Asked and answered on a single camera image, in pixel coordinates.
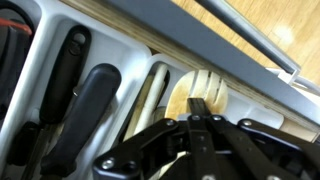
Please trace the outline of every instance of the metal screw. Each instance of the metal screw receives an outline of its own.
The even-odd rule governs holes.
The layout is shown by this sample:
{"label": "metal screw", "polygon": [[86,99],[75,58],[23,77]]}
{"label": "metal screw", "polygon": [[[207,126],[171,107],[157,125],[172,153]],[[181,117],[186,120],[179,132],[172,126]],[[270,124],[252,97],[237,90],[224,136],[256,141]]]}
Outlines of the metal screw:
{"label": "metal screw", "polygon": [[214,175],[204,175],[202,177],[202,180],[216,180],[216,178],[214,177]]}
{"label": "metal screw", "polygon": [[168,126],[174,125],[174,121],[173,121],[173,120],[168,120],[168,121],[167,121],[167,125],[168,125]]}
{"label": "metal screw", "polygon": [[103,169],[110,169],[114,166],[114,162],[112,159],[108,159],[106,161],[102,162],[102,168]]}
{"label": "metal screw", "polygon": [[221,117],[220,116],[213,116],[212,119],[215,120],[215,121],[220,121]]}
{"label": "metal screw", "polygon": [[246,126],[251,126],[252,123],[249,120],[245,120],[245,121],[243,121],[243,124]]}
{"label": "metal screw", "polygon": [[277,177],[277,176],[274,176],[274,175],[269,175],[268,177],[267,177],[267,180],[281,180],[279,177]]}
{"label": "metal screw", "polygon": [[200,120],[200,116],[198,116],[198,115],[194,115],[194,116],[192,116],[191,118],[192,118],[192,120],[194,120],[194,121]]}

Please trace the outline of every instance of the wooden spatula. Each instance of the wooden spatula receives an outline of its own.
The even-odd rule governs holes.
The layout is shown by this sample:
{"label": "wooden spatula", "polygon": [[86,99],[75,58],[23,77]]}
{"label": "wooden spatula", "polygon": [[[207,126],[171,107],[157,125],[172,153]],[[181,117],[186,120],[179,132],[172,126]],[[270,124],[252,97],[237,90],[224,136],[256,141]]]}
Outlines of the wooden spatula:
{"label": "wooden spatula", "polygon": [[227,85],[219,75],[208,70],[185,74],[171,93],[165,117],[177,119],[179,114],[189,113],[188,98],[203,98],[211,113],[223,113],[228,102]]}

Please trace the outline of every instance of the drawer organizer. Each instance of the drawer organizer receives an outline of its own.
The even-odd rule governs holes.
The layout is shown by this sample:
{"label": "drawer organizer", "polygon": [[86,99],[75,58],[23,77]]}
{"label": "drawer organizer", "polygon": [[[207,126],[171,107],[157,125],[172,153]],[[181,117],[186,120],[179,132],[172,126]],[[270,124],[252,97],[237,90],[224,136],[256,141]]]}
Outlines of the drawer organizer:
{"label": "drawer organizer", "polygon": [[[114,65],[122,76],[121,85],[109,109],[106,110],[106,116],[101,119],[98,128],[77,157],[76,171],[66,178],[92,179],[93,160],[112,147],[120,130],[125,123],[128,123],[127,119],[130,119],[128,114],[148,74],[154,73],[159,63],[168,65],[170,81],[158,105],[166,106],[175,83],[186,72],[194,69],[164,54],[152,55],[146,45],[59,1],[16,0],[13,2],[28,9],[29,15],[35,16],[33,19],[38,27],[0,131],[0,177],[20,179],[24,167],[6,163],[10,144],[25,122],[39,122],[39,108],[59,49],[68,31],[80,24],[90,30],[92,40],[78,84],[81,85],[90,70],[101,63]],[[283,122],[282,115],[264,108],[231,89],[225,115],[233,123],[244,117],[256,120],[269,119],[269,122],[264,123],[274,128],[279,128]],[[34,179],[39,179],[39,171],[38,165]]]}

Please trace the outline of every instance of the white plastic tray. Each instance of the white plastic tray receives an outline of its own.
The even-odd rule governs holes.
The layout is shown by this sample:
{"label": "white plastic tray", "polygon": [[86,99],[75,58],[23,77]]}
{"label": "white plastic tray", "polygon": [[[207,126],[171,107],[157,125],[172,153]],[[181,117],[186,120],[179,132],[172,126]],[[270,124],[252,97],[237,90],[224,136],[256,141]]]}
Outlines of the white plastic tray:
{"label": "white plastic tray", "polygon": [[[41,13],[36,11],[36,15],[40,15],[41,18],[0,132],[0,177],[3,173],[3,177],[19,179],[23,168],[6,166],[5,162],[13,136],[26,121],[39,121],[38,111],[59,49],[70,28],[82,24],[91,31],[92,43],[79,84],[83,83],[92,67],[100,63],[113,64],[122,75],[121,86],[106,116],[77,158],[77,170],[66,178],[92,179],[93,160],[111,148],[152,66],[157,62],[169,65],[170,82],[159,106],[166,105],[175,83],[193,69],[163,54],[152,56],[146,45],[59,1],[16,0],[15,2],[22,7],[38,7]],[[281,115],[265,109],[249,98],[241,98],[242,96],[235,91],[230,91],[229,94],[230,105],[226,115],[230,116],[233,123],[243,117],[259,117],[263,114],[261,112],[264,112],[261,117],[269,119],[268,125],[279,128],[282,124]]]}

